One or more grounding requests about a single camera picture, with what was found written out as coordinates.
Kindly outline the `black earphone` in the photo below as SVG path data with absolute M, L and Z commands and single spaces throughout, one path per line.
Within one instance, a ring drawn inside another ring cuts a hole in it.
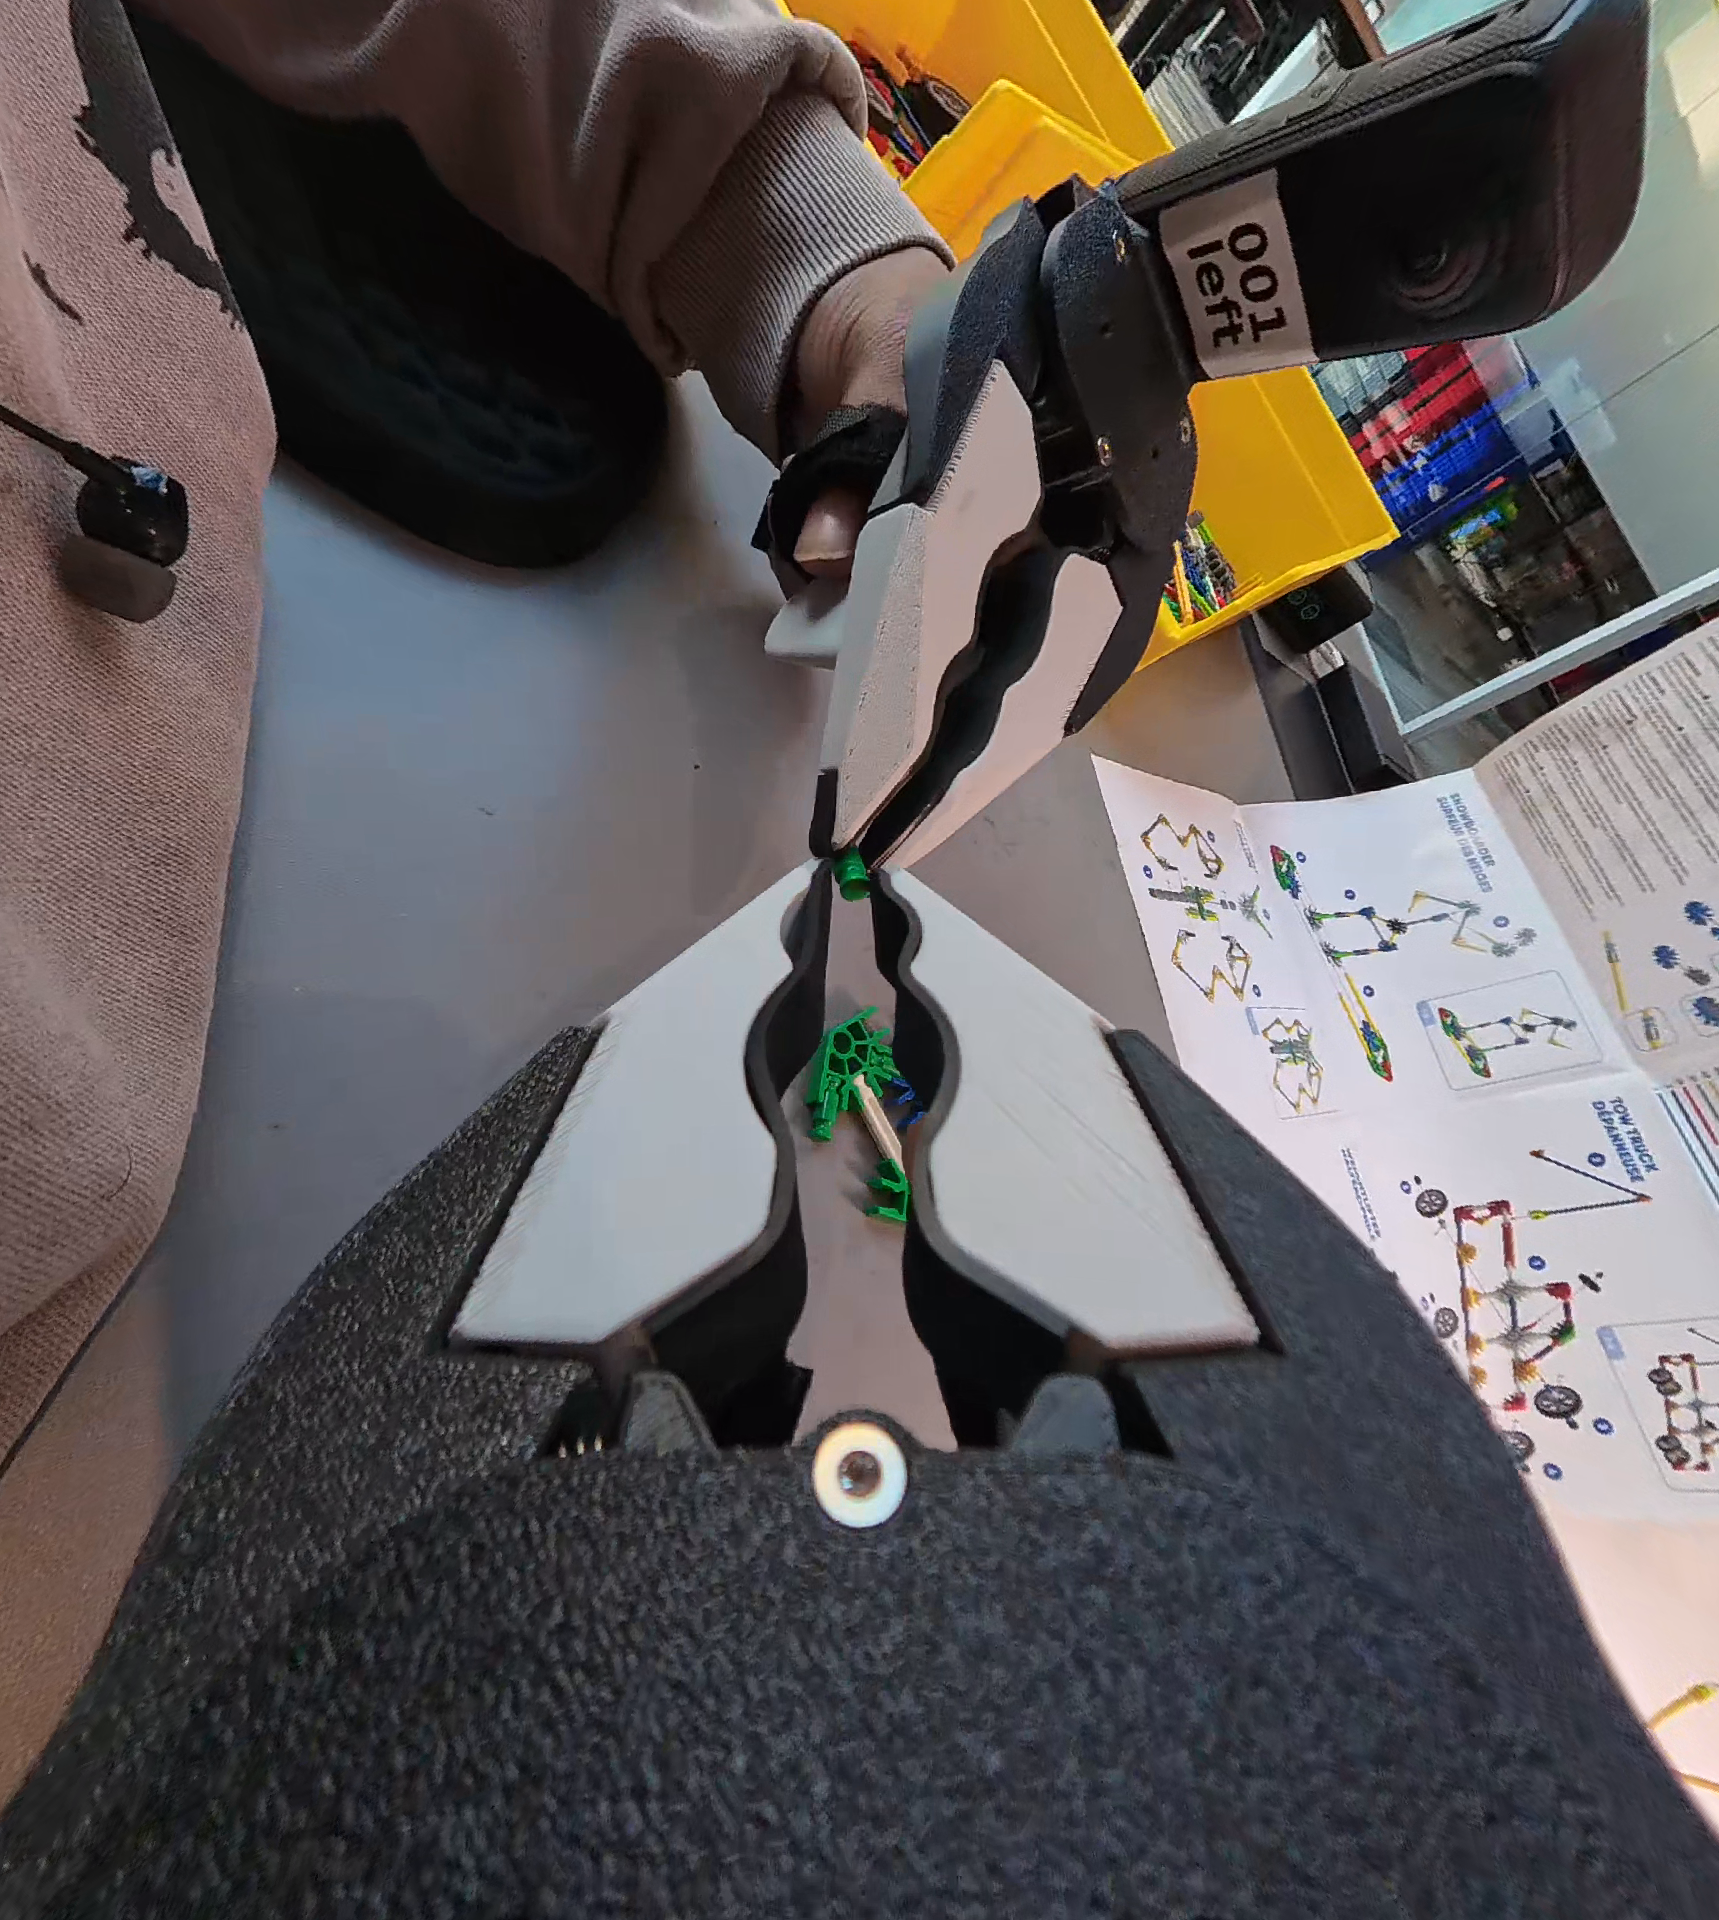
M 175 600 L 191 541 L 191 496 L 158 468 L 108 458 L 0 401 L 0 427 L 56 455 L 80 475 L 77 532 L 60 541 L 64 591 L 128 627 L 158 620 Z

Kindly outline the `black device with display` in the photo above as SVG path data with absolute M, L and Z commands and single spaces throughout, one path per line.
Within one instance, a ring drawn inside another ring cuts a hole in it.
M 1362 627 L 1374 611 L 1374 584 L 1349 563 L 1270 600 L 1256 620 L 1285 658 L 1303 661 Z

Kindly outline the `white instruction sheet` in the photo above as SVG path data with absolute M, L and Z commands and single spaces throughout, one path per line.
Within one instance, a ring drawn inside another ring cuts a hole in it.
M 1184 1073 L 1399 1279 L 1719 1832 L 1719 623 L 1390 793 L 1094 772 Z

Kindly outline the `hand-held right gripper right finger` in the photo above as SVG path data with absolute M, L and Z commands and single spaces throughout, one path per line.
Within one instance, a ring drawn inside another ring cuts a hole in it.
M 926 1105 L 913 1188 L 940 1260 L 1102 1356 L 1254 1348 L 1112 1025 L 922 879 L 881 872 L 875 905 L 903 924 L 895 1048 Z

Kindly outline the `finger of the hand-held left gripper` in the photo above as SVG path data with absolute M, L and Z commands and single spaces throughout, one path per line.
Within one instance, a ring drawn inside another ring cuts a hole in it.
M 1058 745 L 1116 617 L 1098 559 L 1036 546 L 992 567 L 930 745 L 855 837 L 868 872 L 925 859 Z
M 1012 373 L 990 373 L 930 501 L 860 532 L 839 606 L 817 851 L 860 843 L 936 739 L 945 668 L 974 641 L 984 574 L 1037 516 L 1036 422 Z

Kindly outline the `person's left hand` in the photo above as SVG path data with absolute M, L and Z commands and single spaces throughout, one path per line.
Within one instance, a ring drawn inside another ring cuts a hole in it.
M 837 409 L 903 409 L 907 324 L 949 278 L 951 264 L 940 254 L 903 248 L 855 266 L 814 302 L 796 339 L 788 455 Z M 826 485 L 804 516 L 796 566 L 807 579 L 846 582 L 868 504 L 871 491 Z

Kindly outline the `pile of toy pieces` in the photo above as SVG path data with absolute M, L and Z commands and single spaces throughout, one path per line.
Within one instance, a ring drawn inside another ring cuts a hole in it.
M 970 113 L 967 94 L 930 73 L 908 51 L 876 54 L 846 40 L 866 84 L 866 142 L 887 172 L 908 179 L 913 170 Z
M 1211 534 L 1206 516 L 1192 509 L 1176 543 L 1176 574 L 1164 590 L 1164 607 L 1180 623 L 1202 623 L 1230 607 L 1238 579 L 1230 558 Z

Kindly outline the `blue plastic crates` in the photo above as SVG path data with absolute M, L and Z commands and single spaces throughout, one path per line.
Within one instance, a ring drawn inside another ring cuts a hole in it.
M 1464 419 L 1415 455 L 1370 472 L 1399 543 L 1421 543 L 1472 513 L 1487 493 L 1527 477 L 1527 458 L 1494 415 Z

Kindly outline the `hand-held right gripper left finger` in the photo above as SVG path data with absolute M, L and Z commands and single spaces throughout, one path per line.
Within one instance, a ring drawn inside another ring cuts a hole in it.
M 744 1276 L 796 1206 L 777 1037 L 825 986 L 830 875 L 804 862 L 604 1015 L 485 1247 L 466 1348 L 604 1348 Z

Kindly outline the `yellow plastic bin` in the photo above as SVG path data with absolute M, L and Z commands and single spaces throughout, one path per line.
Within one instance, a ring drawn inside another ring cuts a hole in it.
M 1131 135 L 1091 131 L 1025 88 L 995 80 L 954 131 L 918 161 L 907 192 L 955 256 L 976 248 L 995 215 L 1068 176 L 1098 184 L 1164 155 L 1156 121 Z M 1230 629 L 1281 595 L 1394 538 L 1325 400 L 1305 369 L 1194 388 L 1198 444 L 1194 506 L 1227 558 L 1237 596 L 1214 613 L 1160 613 L 1143 664 Z
M 1134 161 L 1172 142 L 1087 3 L 784 3 L 899 77 L 922 73 L 976 104 L 1012 83 Z

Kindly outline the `red plastic crates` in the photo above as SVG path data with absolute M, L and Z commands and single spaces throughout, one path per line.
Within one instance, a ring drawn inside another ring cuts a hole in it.
M 1516 345 L 1499 339 L 1322 361 L 1313 373 L 1374 481 L 1427 462 L 1457 426 L 1485 407 L 1506 409 L 1531 382 Z

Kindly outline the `grey desk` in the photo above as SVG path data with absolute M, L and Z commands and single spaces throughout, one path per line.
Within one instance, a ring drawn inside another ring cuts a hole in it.
M 650 500 L 555 574 L 458 563 L 279 462 L 191 1154 L 0 1477 L 0 1808 L 308 1271 L 561 1027 L 804 856 L 830 677 L 761 649 L 768 481 L 695 376 Z

